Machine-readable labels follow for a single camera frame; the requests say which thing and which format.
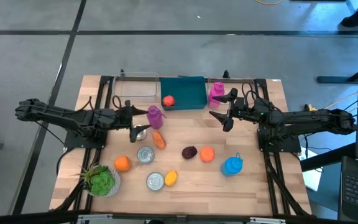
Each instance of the potted plant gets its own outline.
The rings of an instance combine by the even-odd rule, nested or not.
[[[121,178],[117,171],[102,165],[96,165],[79,174],[84,179],[84,189],[92,196],[110,197],[118,192]]]

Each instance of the dark purple fruit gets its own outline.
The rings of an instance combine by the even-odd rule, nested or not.
[[[197,149],[194,146],[184,148],[181,152],[181,156],[185,159],[191,159],[197,155]]]

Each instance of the desk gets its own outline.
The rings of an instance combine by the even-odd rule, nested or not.
[[[96,98],[100,78],[97,75],[83,77],[76,110],[88,101],[90,95],[93,100]],[[145,92],[155,91],[153,85],[155,86],[155,82],[116,81],[113,95],[128,95],[129,91],[135,92],[132,94],[147,95]],[[282,111],[287,111],[281,81],[267,80],[267,85],[270,100]],[[241,83],[225,83],[225,92],[228,93],[232,87],[240,90]],[[161,109],[159,92],[155,97],[121,97],[121,100],[131,100],[133,105],[142,110],[146,110],[150,105]],[[225,113],[226,110],[227,105],[222,105],[218,109],[220,113]],[[221,124],[208,113],[208,108],[163,113],[167,119],[163,121],[164,125],[160,132],[167,142],[165,150],[154,146],[151,128],[147,130],[146,139],[136,143],[129,142],[129,132],[126,129],[108,132],[100,164],[114,167],[114,159],[126,155],[132,161],[132,168],[127,172],[120,172],[122,183],[116,195],[110,198],[93,198],[91,212],[272,215],[264,158],[257,143],[257,124],[237,119],[234,121],[233,129],[224,133]],[[146,115],[134,117],[134,124],[148,124]],[[143,165],[138,162],[137,150],[142,146],[151,146],[154,149],[155,159],[151,164]],[[181,151],[187,146],[195,146],[198,150],[203,146],[212,146],[216,153],[215,159],[210,163],[204,163],[197,155],[185,161]],[[84,151],[74,149],[62,159],[50,208],[58,207],[78,183],[78,176],[73,175],[80,173]],[[233,177],[223,176],[220,173],[221,164],[237,152],[244,159],[241,173]],[[299,160],[289,153],[280,155],[286,186],[303,209],[311,213]],[[178,172],[178,180],[174,186],[164,186],[158,192],[152,192],[147,188],[146,178],[151,172],[157,171],[165,175],[172,169]],[[275,192],[278,210],[283,213],[277,186]],[[80,208],[85,207],[85,195],[84,191]]]

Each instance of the blue bottle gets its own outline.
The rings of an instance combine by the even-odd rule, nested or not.
[[[242,159],[238,152],[235,157],[228,158],[221,166],[222,174],[227,177],[240,173],[241,169]]]

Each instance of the orange ball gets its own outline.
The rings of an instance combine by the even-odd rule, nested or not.
[[[204,162],[211,162],[215,157],[215,152],[212,147],[203,147],[200,152],[200,158]]]
[[[114,168],[118,171],[127,171],[131,168],[131,160],[127,156],[119,156],[114,161]]]
[[[164,106],[173,106],[175,104],[175,99],[173,99],[173,96],[166,96],[162,100],[162,104]]]

